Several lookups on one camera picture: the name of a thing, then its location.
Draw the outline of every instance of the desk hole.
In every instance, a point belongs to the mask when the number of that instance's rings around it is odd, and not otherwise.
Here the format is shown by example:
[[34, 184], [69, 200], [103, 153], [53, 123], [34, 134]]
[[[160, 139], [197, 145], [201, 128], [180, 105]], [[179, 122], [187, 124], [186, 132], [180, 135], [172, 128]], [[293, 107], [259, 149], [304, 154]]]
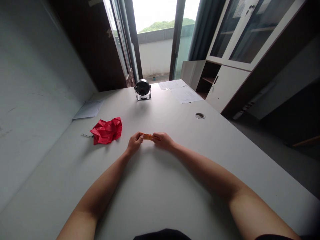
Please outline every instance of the desk hole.
[[202, 114], [202, 113], [196, 113], [195, 116], [196, 116], [196, 118], [199, 118], [199, 119], [206, 118], [206, 116], [204, 114]]

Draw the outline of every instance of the wall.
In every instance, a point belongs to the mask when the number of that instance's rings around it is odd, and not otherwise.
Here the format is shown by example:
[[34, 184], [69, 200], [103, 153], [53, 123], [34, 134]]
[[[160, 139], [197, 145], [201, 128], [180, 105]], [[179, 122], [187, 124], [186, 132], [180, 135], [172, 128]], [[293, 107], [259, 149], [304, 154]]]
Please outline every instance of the wall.
[[96, 89], [45, 1], [2, 1], [0, 32], [1, 212]]
[[[188, 58], [193, 29], [194, 24], [185, 25], [181, 28], [176, 78], [180, 78], [182, 63]], [[169, 74], [173, 30], [173, 28], [167, 28], [137, 34], [144, 78]]]
[[170, 71], [172, 39], [139, 44], [142, 75], [167, 75]]
[[320, 34], [310, 41], [272, 80], [276, 85], [248, 113], [262, 119], [320, 76]]

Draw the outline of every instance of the hill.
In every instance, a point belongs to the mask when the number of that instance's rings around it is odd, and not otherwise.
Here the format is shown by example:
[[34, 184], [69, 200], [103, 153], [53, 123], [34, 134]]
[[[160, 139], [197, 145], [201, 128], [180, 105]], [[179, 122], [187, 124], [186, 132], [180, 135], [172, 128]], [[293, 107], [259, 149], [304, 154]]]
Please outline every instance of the hill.
[[[182, 25], [190, 25], [194, 24], [195, 21], [189, 18], [184, 18], [182, 21]], [[162, 22], [155, 22], [151, 26], [142, 29], [139, 33], [143, 32], [150, 32], [150, 31], [155, 31], [155, 30], [160, 30], [160, 29], [166, 29], [166, 28], [172, 28], [174, 27], [174, 20], [168, 22], [168, 21], [162, 21]]]

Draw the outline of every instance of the person's right hand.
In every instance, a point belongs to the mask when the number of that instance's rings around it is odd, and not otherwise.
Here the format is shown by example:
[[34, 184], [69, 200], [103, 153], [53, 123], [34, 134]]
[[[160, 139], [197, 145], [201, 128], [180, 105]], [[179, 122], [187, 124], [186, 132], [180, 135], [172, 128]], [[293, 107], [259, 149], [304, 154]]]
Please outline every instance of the person's right hand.
[[153, 133], [152, 136], [159, 138], [159, 140], [157, 138], [152, 138], [152, 141], [156, 144], [156, 146], [165, 150], [172, 151], [174, 145], [176, 144], [175, 141], [173, 141], [172, 138], [166, 133]]

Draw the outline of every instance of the curtain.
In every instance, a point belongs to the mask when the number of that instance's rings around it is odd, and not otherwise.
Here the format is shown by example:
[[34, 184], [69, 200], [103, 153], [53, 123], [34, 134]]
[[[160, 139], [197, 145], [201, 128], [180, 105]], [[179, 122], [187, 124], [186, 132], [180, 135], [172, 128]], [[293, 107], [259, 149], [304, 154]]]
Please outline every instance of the curtain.
[[200, 0], [188, 61], [205, 60], [225, 0]]

